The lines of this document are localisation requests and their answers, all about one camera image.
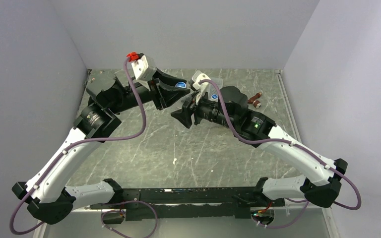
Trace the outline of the clear plastic bottle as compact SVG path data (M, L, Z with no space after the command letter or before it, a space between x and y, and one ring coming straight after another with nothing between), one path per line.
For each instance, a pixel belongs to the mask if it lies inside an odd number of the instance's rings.
M172 112L181 111L183 106L185 106L186 110L193 113L195 108L195 100L198 93L198 91L192 91L179 99L176 103L174 103Z

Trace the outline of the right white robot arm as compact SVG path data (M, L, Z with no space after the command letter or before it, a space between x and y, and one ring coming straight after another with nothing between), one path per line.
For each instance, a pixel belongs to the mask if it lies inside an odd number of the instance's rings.
M292 178L260 178L254 189L254 201L260 206L280 198L305 198L310 203L328 208L336 200L341 189L341 176L347 162L343 159L322 158L311 150L304 151L304 146L288 135L274 120L248 108L248 98L235 86L220 90L225 101L227 114L235 131L242 138L250 141L265 140L253 145L297 169L301 175Z

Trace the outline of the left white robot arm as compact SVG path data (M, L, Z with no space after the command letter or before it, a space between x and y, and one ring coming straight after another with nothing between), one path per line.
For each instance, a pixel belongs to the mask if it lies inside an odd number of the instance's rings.
M123 86L116 76L89 80L88 105L74 121L62 146L32 179L17 182L13 193L27 204L34 218L50 225L88 205L119 207L124 191L113 179L83 186L67 186L68 180L95 149L112 140L112 133L121 125L118 114L147 102L153 102L158 110L166 109L190 92L186 83L159 69L146 81L134 80L128 86Z

